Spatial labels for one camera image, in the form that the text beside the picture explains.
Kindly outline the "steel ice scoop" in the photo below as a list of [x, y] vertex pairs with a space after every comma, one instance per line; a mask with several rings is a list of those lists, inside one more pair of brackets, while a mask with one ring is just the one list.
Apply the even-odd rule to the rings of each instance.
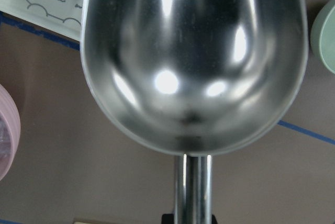
[[308, 58], [304, 0], [84, 0], [81, 62], [103, 113], [176, 157], [174, 223], [211, 223], [213, 156], [265, 135]]

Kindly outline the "pink bowl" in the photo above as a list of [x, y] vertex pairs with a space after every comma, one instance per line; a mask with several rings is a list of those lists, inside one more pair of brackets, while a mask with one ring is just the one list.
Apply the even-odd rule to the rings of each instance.
[[9, 92], [1, 85], [1, 180], [6, 176], [19, 145], [20, 116]]

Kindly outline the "cream bear tray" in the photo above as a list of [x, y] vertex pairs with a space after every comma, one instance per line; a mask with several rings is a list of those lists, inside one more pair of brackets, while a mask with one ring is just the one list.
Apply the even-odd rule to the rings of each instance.
[[1, 11], [76, 41], [83, 0], [1, 0]]

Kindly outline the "green bowl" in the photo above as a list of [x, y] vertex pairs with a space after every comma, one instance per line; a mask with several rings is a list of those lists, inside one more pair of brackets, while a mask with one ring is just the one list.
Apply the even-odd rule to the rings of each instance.
[[334, 0], [317, 14], [311, 27], [310, 45], [314, 56], [334, 74]]

